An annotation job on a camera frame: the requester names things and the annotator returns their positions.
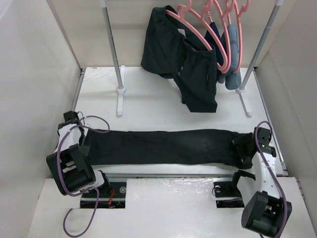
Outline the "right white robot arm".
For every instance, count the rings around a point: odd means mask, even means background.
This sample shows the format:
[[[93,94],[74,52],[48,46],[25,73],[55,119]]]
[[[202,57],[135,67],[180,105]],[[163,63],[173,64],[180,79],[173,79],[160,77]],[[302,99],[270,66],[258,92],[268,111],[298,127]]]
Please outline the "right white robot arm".
[[[243,228],[261,237],[279,238],[292,212],[292,204],[277,181],[276,150],[270,146],[271,128],[260,126],[251,135],[249,152],[254,172],[238,170],[229,183],[230,192],[241,195]]]

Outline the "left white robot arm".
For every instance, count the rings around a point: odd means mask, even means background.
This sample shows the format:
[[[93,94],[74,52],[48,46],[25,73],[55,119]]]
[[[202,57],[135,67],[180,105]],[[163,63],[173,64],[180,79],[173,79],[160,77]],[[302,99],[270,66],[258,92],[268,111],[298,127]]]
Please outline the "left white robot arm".
[[[83,145],[86,131],[108,133],[109,123],[98,116],[79,118],[75,111],[65,112],[63,117],[64,122],[59,124],[57,129],[59,139],[56,149],[46,157],[46,163],[57,188],[62,195],[79,196],[94,189],[98,196],[107,196],[111,185],[103,179],[96,181],[95,172],[88,162]],[[87,118],[102,120],[107,125],[107,130],[93,129],[82,124]]]

